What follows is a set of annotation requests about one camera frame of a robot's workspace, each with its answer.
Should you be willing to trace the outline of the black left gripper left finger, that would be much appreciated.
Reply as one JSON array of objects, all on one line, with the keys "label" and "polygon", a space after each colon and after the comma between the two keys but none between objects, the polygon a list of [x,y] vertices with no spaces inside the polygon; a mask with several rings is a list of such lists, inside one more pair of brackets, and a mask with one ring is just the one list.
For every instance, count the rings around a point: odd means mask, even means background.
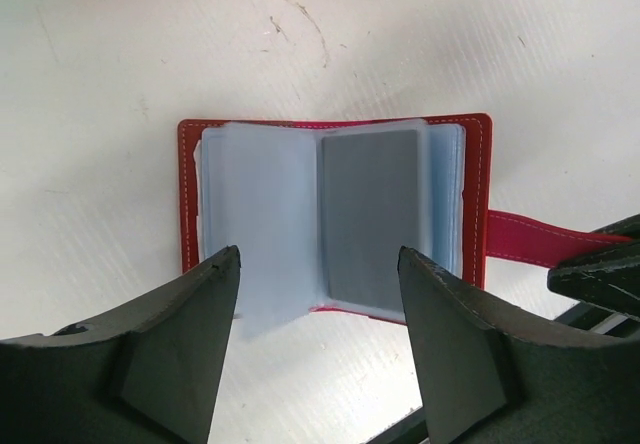
[{"label": "black left gripper left finger", "polygon": [[226,247],[51,335],[1,343],[5,443],[204,443],[240,280]]}]

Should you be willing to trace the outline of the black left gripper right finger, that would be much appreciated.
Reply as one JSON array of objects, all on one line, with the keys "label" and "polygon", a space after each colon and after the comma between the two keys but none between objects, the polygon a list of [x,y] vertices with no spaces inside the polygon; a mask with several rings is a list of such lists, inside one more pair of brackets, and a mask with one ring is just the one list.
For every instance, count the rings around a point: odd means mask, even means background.
[{"label": "black left gripper right finger", "polygon": [[[412,248],[398,276],[434,443],[635,443],[639,343],[534,315]],[[498,377],[509,350],[518,394]]]}]

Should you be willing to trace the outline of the red leather card holder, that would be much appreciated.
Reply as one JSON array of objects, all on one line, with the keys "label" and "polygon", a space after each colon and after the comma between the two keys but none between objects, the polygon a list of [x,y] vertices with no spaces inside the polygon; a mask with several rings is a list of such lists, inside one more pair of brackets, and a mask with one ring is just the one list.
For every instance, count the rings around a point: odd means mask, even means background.
[{"label": "red leather card holder", "polygon": [[401,313],[329,295],[322,140],[416,129],[424,210],[413,247],[482,286],[488,258],[544,268],[637,239],[606,238],[489,208],[492,121],[483,113],[349,122],[185,120],[178,125],[182,267],[242,255],[236,315],[253,336],[311,312],[401,324]]}]

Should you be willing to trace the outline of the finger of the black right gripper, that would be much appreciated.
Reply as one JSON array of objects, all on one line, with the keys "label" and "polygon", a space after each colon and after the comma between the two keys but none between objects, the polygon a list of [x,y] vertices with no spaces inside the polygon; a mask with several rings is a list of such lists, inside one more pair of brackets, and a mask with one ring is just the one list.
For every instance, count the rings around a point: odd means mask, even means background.
[{"label": "finger of the black right gripper", "polygon": [[638,239],[640,237],[640,216],[631,216],[596,229],[594,234],[611,239],[622,237]]},{"label": "finger of the black right gripper", "polygon": [[616,244],[561,262],[547,288],[594,307],[639,320],[639,242]]}]

